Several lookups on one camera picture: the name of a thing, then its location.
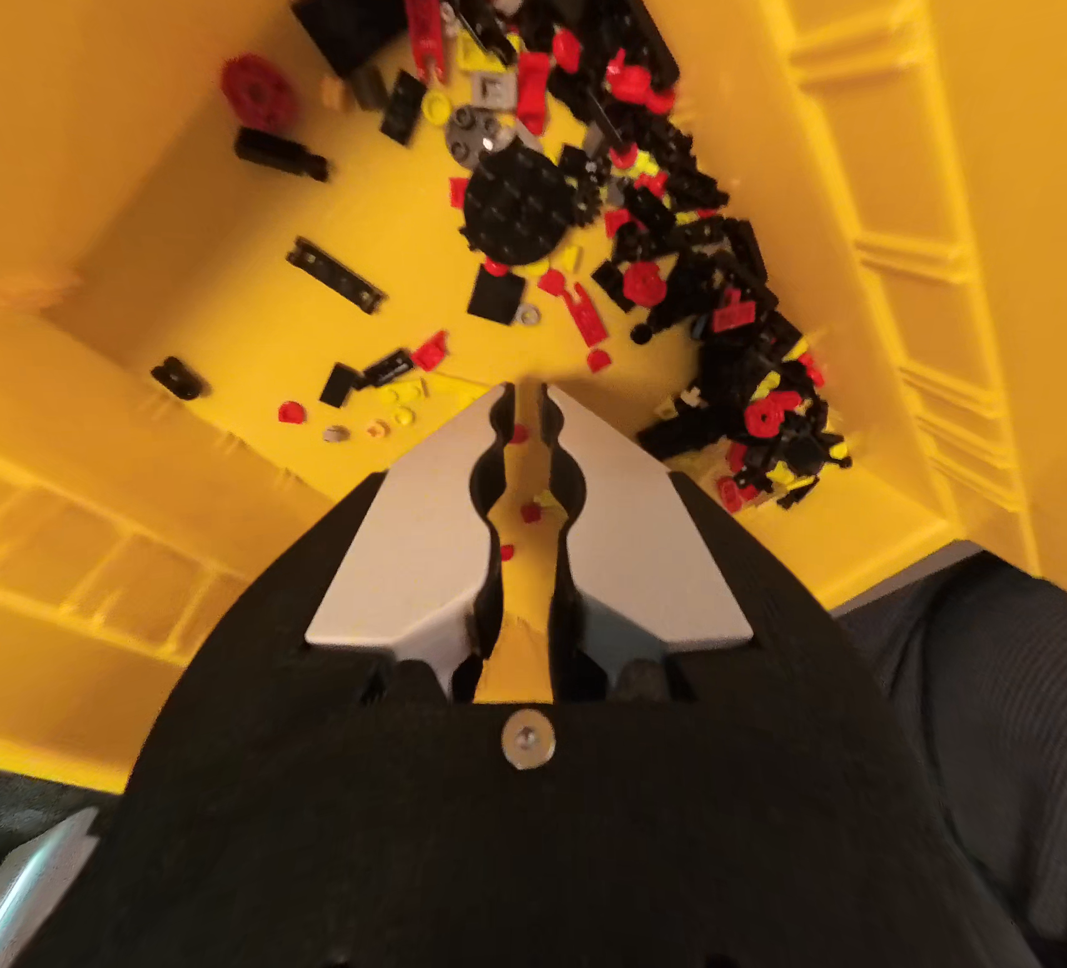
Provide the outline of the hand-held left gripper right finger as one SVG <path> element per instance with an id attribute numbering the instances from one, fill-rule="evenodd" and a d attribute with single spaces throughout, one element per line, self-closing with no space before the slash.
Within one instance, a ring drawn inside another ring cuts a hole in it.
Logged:
<path id="1" fill-rule="evenodd" d="M 550 605 L 554 679 L 617 679 L 634 660 L 754 639 L 670 471 L 562 388 L 544 385 L 550 493 L 566 515 Z"/>

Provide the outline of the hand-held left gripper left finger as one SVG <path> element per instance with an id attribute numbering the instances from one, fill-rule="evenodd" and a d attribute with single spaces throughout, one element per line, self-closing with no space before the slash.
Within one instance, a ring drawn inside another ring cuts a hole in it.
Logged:
<path id="1" fill-rule="evenodd" d="M 477 681 L 500 636 L 501 541 L 515 387 L 489 388 L 382 477 L 305 641 Z"/>

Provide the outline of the yellow plastic bin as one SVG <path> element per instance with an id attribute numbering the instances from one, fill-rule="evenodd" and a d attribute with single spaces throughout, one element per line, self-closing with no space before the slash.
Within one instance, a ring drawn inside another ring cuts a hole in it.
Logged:
<path id="1" fill-rule="evenodd" d="M 636 430 L 672 337 L 465 315 L 443 141 L 291 0 L 2 0 L 2 767 L 120 791 L 223 612 L 466 402 Z M 1065 585 L 1065 0 L 644 0 L 856 467 L 748 530 L 827 608 L 957 540 Z"/>

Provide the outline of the pile of lego pieces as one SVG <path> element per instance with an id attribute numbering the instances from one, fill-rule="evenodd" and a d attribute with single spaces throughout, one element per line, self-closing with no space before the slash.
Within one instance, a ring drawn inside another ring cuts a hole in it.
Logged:
<path id="1" fill-rule="evenodd" d="M 733 94 L 710 92 L 719 36 L 748 36 L 727 0 L 600 0 L 582 26 L 525 0 L 517 113 L 455 104 L 496 128 L 409 147 L 368 122 L 323 124 L 340 157 L 323 193 L 223 150 L 198 123 L 143 193 L 143 261 L 168 301 L 143 346 L 206 374 L 200 418 L 278 465 L 276 499 L 200 499 L 258 575 L 367 474 L 445 416 L 521 378 L 567 393 L 729 510 L 790 508 L 849 469 L 824 367 L 789 323 L 786 241 L 814 241 L 793 169 L 757 215 L 745 187 L 775 166 L 732 138 Z"/>

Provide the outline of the person's grey clothing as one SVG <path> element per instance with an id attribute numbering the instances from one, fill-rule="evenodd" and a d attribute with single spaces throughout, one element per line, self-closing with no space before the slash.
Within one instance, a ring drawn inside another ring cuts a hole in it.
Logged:
<path id="1" fill-rule="evenodd" d="M 1065 590 L 982 552 L 838 622 L 964 859 L 1037 964 L 1065 966 Z"/>

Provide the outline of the silver metal bar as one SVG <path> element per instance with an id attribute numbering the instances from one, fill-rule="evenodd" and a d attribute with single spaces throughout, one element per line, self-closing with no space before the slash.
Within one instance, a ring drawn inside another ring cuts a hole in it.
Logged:
<path id="1" fill-rule="evenodd" d="M 1 866 L 1 965 L 10 966 L 54 913 L 99 839 L 87 807 L 16 847 Z"/>

